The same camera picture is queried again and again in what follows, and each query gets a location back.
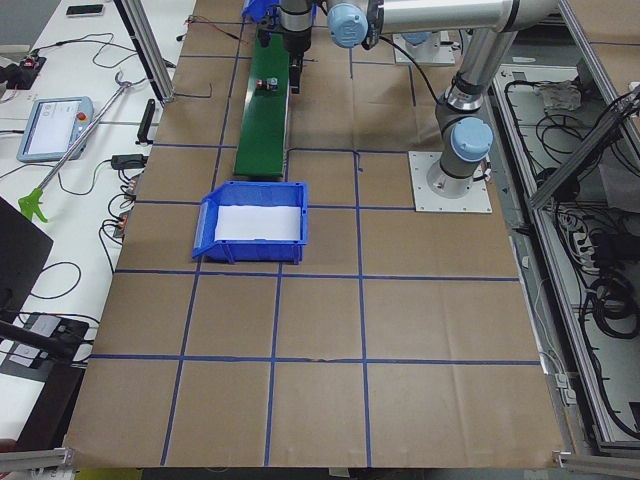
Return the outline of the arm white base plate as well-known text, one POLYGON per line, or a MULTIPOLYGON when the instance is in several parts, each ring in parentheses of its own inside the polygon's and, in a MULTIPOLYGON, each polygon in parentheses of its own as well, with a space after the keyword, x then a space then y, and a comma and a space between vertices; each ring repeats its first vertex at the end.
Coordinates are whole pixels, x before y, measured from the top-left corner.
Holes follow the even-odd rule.
POLYGON ((409 151, 415 210, 419 213, 491 214, 488 187, 480 166, 468 179, 455 179, 440 167, 440 152, 409 151))
POLYGON ((394 34, 392 40, 418 64, 426 66, 453 66, 454 52, 460 43, 451 39, 447 31, 394 34))

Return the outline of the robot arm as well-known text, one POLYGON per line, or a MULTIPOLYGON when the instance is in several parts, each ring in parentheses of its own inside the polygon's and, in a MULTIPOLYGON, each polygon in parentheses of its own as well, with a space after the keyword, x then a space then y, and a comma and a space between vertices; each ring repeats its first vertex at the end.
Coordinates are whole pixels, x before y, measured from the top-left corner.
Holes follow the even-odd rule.
POLYGON ((258 22, 267 46, 274 34, 289 54, 291 89, 299 90, 302 62, 311 46, 313 9, 326 14, 332 41, 339 47, 370 50, 391 43, 395 34, 470 30, 470 42, 449 85, 435 98, 443 149, 428 170, 430 190, 446 199, 466 196, 478 166, 494 141, 478 113, 483 97, 519 31, 552 13, 554 1, 281 1, 258 22))

